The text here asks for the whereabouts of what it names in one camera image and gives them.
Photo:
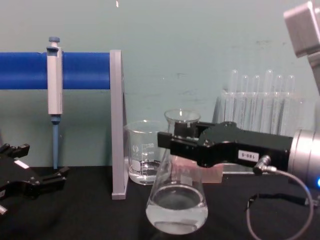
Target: black tablecloth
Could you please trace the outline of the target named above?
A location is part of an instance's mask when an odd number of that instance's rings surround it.
[[[221,184],[204,185],[209,210],[204,226],[192,234],[170,236],[157,231],[146,217],[150,190],[130,181],[126,200],[111,200],[111,167],[73,167],[63,191],[37,200],[2,201],[9,213],[0,216],[0,240],[250,240],[244,212],[249,197],[256,193],[303,196],[285,177],[225,175]],[[251,213],[258,236],[280,240],[299,230],[308,208],[261,199],[252,205]],[[316,214],[301,239],[320,239],[319,224]]]

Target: test tube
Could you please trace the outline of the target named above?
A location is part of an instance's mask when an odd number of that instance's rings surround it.
[[[298,105],[297,129],[315,130],[315,101],[301,98]]]
[[[252,78],[253,84],[252,84],[252,89],[253,89],[253,97],[252,97],[252,102],[251,102],[251,111],[250,111],[250,123],[249,123],[249,129],[252,131],[258,131],[260,128],[257,127],[257,123],[255,121],[256,117],[256,112],[257,112],[257,99],[258,99],[258,91],[259,91],[259,84],[260,84],[260,77],[259,75],[255,75]]]
[[[251,114],[252,114],[252,104],[255,99],[255,84],[256,79],[254,77],[248,79],[248,88],[246,93],[246,100],[245,100],[245,109],[244,109],[244,120],[243,120],[243,129],[250,130],[251,129]]]
[[[235,92],[238,85],[238,71],[233,70],[230,75],[230,81],[228,86],[228,93],[225,97],[225,115],[224,120],[232,122],[234,118],[234,103],[235,103]]]
[[[295,76],[290,75],[286,78],[285,82],[285,91],[288,93],[293,93],[295,91],[296,79]]]
[[[262,116],[260,124],[260,132],[269,134],[271,132],[273,96],[270,95],[272,90],[273,71],[268,70],[265,73],[263,90],[264,96],[262,100]]]
[[[219,124],[222,123],[225,119],[225,106],[226,106],[226,92],[222,92],[215,101],[215,107],[213,112],[212,123]]]
[[[272,92],[279,93],[284,82],[282,75],[277,75],[272,84]]]
[[[235,109],[234,109],[234,118],[233,121],[237,124],[237,126],[241,129],[244,127],[244,116],[245,116],[245,108],[246,108],[246,96],[247,93],[242,91],[248,89],[248,79],[247,75],[243,75],[241,78],[240,91],[237,92],[235,96]]]

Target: water in flask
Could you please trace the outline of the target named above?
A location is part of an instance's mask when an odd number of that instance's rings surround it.
[[[146,215],[160,231],[184,235],[202,227],[207,220],[208,207],[197,189],[171,184],[159,188],[149,199]]]

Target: micropipette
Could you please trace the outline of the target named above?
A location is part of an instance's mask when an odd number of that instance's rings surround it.
[[[63,113],[63,77],[62,77],[62,49],[58,47],[60,39],[49,37],[51,46],[47,50],[47,88],[48,114],[51,115],[53,133],[53,168],[58,168],[59,160],[59,123]]]

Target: label sticker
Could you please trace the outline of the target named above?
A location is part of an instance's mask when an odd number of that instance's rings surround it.
[[[25,164],[24,162],[20,161],[20,160],[16,160],[14,161],[15,164],[18,164],[20,167],[24,168],[24,169],[28,169],[29,166],[27,164]]]
[[[185,185],[188,185],[188,186],[192,186],[192,178],[189,177],[189,176],[181,175],[180,176],[180,182],[182,184],[185,184]]]
[[[6,194],[6,190],[0,191],[0,198],[2,198]]]
[[[139,161],[132,159],[131,163],[132,163],[131,167],[133,170],[136,170],[136,171],[141,170],[141,164]]]
[[[252,151],[239,150],[238,159],[248,160],[248,161],[252,161],[252,162],[258,162],[259,153],[252,152]]]

